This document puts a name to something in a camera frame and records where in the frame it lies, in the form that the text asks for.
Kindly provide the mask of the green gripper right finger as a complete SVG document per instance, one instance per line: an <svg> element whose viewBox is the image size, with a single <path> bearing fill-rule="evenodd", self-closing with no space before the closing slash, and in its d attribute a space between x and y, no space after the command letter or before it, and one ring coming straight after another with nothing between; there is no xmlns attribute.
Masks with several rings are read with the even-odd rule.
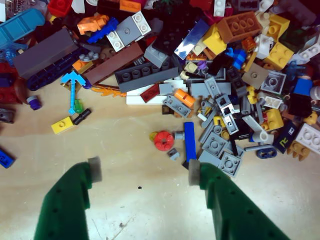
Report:
<svg viewBox="0 0 320 240"><path fill-rule="evenodd" d="M219 168L191 159L191 186L205 191L217 240L288 240L255 203Z"/></svg>

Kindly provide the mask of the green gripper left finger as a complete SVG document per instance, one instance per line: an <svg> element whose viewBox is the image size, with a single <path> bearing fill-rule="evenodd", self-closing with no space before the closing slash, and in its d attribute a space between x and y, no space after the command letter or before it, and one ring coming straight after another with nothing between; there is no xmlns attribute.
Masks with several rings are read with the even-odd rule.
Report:
<svg viewBox="0 0 320 240"><path fill-rule="evenodd" d="M45 195L35 240L88 240L85 210L90 208L88 190L102 181L98 156L73 165Z"/></svg>

